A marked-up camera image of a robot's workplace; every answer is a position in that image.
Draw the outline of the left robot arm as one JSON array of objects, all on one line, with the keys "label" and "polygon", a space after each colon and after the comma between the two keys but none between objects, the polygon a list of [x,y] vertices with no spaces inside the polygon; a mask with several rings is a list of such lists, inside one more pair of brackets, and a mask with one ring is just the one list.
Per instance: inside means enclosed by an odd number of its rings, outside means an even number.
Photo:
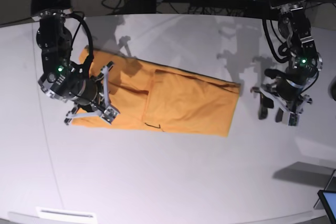
[{"label": "left robot arm", "polygon": [[268,115],[268,110],[278,106],[276,122],[297,126],[305,104],[312,99],[305,94],[318,79],[323,62],[311,36],[311,24],[305,15],[305,0],[269,0],[270,8],[279,10],[278,30],[284,41],[274,48],[271,41],[267,18],[262,19],[266,41],[274,59],[287,63],[284,70],[265,69],[266,77],[272,83],[252,87],[253,93],[260,95],[259,119]]}]

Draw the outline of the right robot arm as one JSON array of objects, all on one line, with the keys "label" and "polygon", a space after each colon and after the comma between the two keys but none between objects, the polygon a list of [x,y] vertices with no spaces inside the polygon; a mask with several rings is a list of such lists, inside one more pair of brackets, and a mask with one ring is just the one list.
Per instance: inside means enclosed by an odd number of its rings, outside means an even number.
[{"label": "right robot arm", "polygon": [[[113,62],[103,66],[97,76],[89,75],[93,40],[84,18],[72,11],[71,0],[31,0],[30,10],[32,19],[39,22],[36,42],[41,49],[43,74],[38,84],[49,98],[74,103],[64,123],[98,116],[111,124],[120,113],[109,98],[108,77]],[[70,60],[74,40],[65,26],[66,18],[77,20],[88,38],[88,55],[81,64]]]}]

